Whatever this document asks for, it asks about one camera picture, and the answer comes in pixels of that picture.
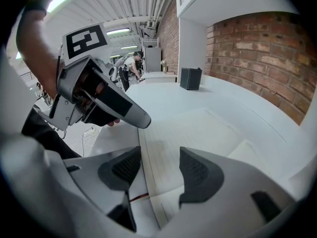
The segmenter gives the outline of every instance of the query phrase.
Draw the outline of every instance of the ceiling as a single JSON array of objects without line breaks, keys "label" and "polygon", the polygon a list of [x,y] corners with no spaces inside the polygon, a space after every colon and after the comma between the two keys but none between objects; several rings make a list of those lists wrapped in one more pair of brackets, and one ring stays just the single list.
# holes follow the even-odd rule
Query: ceiling
[{"label": "ceiling", "polygon": [[[154,31],[145,29],[150,0],[67,0],[45,18],[48,38],[51,45],[57,50],[62,41],[62,36],[95,23],[104,22],[106,31],[122,28],[130,28],[130,32],[109,35],[113,45],[112,55],[126,54],[141,48],[140,30],[151,37]],[[166,0],[160,16],[165,12]],[[17,47],[15,44],[16,26],[12,30],[11,38],[7,46],[10,63],[16,68],[25,68],[22,59],[15,59]],[[136,49],[122,50],[121,47],[137,45]]]}]

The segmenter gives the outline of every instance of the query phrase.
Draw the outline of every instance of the gray robotic hand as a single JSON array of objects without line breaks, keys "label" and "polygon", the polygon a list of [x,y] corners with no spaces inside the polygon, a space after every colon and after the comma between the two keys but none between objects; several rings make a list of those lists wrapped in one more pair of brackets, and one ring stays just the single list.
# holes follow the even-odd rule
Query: gray robotic hand
[{"label": "gray robotic hand", "polygon": [[[111,42],[102,24],[64,35],[62,45],[65,67],[57,78],[57,95],[51,110],[39,112],[43,119],[60,130],[80,120],[98,126],[115,119],[138,128],[150,125],[151,117],[103,74],[94,59],[105,61],[111,54]],[[100,85],[103,88],[97,94]]]}]

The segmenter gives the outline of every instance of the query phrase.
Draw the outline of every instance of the red brick wall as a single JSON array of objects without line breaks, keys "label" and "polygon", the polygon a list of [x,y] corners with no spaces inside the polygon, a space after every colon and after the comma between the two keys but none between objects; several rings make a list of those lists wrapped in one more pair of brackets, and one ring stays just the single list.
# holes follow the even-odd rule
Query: red brick wall
[{"label": "red brick wall", "polygon": [[317,52],[298,15],[248,14],[208,28],[204,74],[242,86],[272,102],[297,124],[317,82]]},{"label": "red brick wall", "polygon": [[176,13],[176,0],[173,0],[158,27],[157,37],[162,49],[162,60],[166,61],[168,71],[178,70],[179,23]]}]

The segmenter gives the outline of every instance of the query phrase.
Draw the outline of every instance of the black trash can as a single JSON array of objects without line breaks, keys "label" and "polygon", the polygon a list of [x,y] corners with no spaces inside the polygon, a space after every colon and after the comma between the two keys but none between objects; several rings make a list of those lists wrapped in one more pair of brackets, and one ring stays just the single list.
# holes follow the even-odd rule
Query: black trash can
[{"label": "black trash can", "polygon": [[198,90],[203,71],[200,68],[182,68],[180,87],[186,90]]}]

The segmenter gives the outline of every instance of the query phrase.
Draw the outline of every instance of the person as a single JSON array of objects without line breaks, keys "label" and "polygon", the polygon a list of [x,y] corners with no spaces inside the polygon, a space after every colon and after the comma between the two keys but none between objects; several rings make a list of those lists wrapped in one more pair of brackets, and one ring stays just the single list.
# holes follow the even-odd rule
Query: person
[{"label": "person", "polygon": [[[55,97],[57,94],[56,67],[58,55],[55,49],[49,45],[44,24],[46,8],[48,8],[50,1],[31,0],[25,6],[17,29],[16,44],[24,62],[37,77],[39,85],[42,85],[49,96]],[[58,69],[61,70],[63,66],[64,64],[61,62]],[[87,76],[82,75],[79,80],[84,82]],[[103,87],[103,83],[100,83],[96,87],[96,94],[99,94]],[[113,126],[114,123],[118,122],[117,119],[108,125]],[[62,159],[80,157],[66,145],[34,109],[32,109],[24,124],[22,134],[35,138],[47,150],[58,152]]]},{"label": "person", "polygon": [[141,80],[141,76],[139,74],[139,71],[137,70],[135,63],[136,61],[141,61],[142,57],[143,57],[142,52],[138,51],[138,52],[134,52],[133,56],[131,57],[126,57],[126,56],[122,57],[114,64],[114,66],[117,69],[119,68],[119,75],[122,81],[124,91],[127,91],[130,87],[129,76],[128,76],[129,71],[135,73],[138,80]]}]

